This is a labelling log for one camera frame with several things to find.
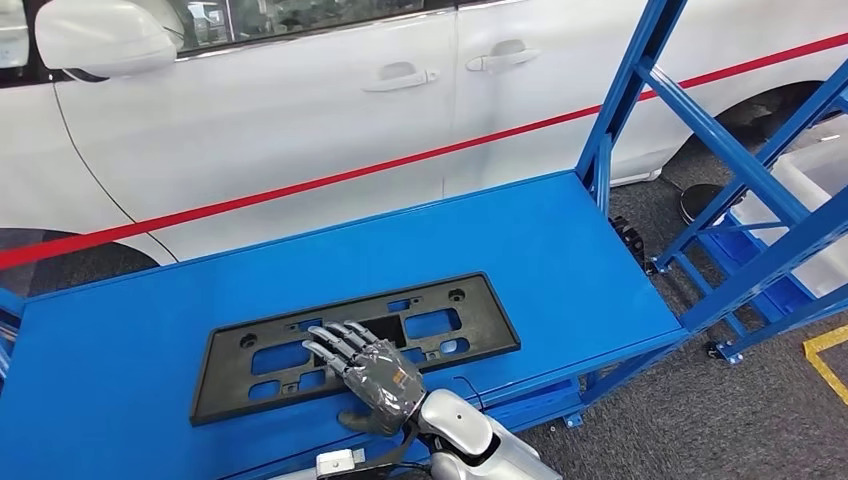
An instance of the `blue tabletop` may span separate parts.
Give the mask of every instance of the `blue tabletop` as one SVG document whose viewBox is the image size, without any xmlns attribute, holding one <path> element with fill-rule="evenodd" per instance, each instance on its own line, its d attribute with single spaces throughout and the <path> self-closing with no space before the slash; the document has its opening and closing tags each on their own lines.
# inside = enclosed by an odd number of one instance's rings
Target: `blue tabletop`
<svg viewBox="0 0 848 480">
<path fill-rule="evenodd" d="M 209 332 L 478 271 L 522 348 L 431 387 L 464 375 L 508 396 L 680 331 L 576 176 L 549 175 L 30 300 L 0 395 L 2 471 L 220 478 L 351 437 L 334 419 L 348 393 L 193 428 Z"/>
</svg>

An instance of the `car side mirror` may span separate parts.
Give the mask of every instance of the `car side mirror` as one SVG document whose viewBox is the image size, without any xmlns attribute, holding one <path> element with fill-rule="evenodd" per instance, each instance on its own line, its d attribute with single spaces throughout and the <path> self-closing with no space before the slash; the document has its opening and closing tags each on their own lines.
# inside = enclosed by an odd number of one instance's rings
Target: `car side mirror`
<svg viewBox="0 0 848 480">
<path fill-rule="evenodd" d="M 177 48 L 147 10 L 126 0 L 53 0 L 38 12 L 35 38 L 44 64 L 109 78 L 174 63 Z"/>
</svg>

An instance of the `black plastic frame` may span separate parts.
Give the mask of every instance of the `black plastic frame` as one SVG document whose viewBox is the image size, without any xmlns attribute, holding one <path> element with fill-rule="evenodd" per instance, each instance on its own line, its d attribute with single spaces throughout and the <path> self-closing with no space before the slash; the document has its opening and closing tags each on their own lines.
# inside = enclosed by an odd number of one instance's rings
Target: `black plastic frame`
<svg viewBox="0 0 848 480">
<path fill-rule="evenodd" d="M 389 304 L 406 305 L 390 311 Z M 453 309 L 459 328 L 423 338 L 411 338 L 406 319 L 430 312 Z M 254 375 L 253 356 L 259 350 L 310 339 L 306 325 L 356 320 L 378 337 L 388 338 L 404 352 L 421 349 L 422 372 L 446 368 L 521 348 L 518 334 L 484 273 L 370 295 L 298 312 L 276 315 L 213 330 L 206 344 L 200 375 L 192 401 L 192 425 L 256 413 L 332 395 L 346 387 L 320 358 L 310 353 L 302 365 Z M 468 350 L 446 354 L 444 342 L 468 342 Z M 324 372 L 321 386 L 300 391 L 301 376 Z M 254 385 L 279 381 L 277 394 L 250 400 Z"/>
</svg>

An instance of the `white car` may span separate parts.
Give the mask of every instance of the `white car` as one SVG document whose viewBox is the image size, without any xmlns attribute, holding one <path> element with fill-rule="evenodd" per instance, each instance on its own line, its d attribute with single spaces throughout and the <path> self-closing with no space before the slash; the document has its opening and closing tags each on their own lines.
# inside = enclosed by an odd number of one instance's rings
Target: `white car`
<svg viewBox="0 0 848 480">
<path fill-rule="evenodd" d="M 132 1 L 0 0 L 0 227 L 85 233 L 570 119 L 123 242 L 161 264 L 574 166 L 645 5 Z M 768 119 L 846 31 L 845 0 L 691 0 L 660 63 L 712 114 L 756 97 Z M 656 178 L 690 135 L 640 102 L 614 180 Z"/>
</svg>

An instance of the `car window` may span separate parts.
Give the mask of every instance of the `car window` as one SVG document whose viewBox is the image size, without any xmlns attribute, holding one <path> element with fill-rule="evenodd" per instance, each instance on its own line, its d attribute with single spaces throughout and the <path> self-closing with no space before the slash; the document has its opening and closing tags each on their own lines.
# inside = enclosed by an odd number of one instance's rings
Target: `car window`
<svg viewBox="0 0 848 480">
<path fill-rule="evenodd" d="M 425 0 L 133 0 L 157 17 L 180 51 L 332 28 L 424 9 Z M 162 2 L 173 17 L 148 4 Z"/>
<path fill-rule="evenodd" d="M 21 69 L 28 60 L 29 32 L 24 2 L 0 0 L 0 70 Z"/>
</svg>

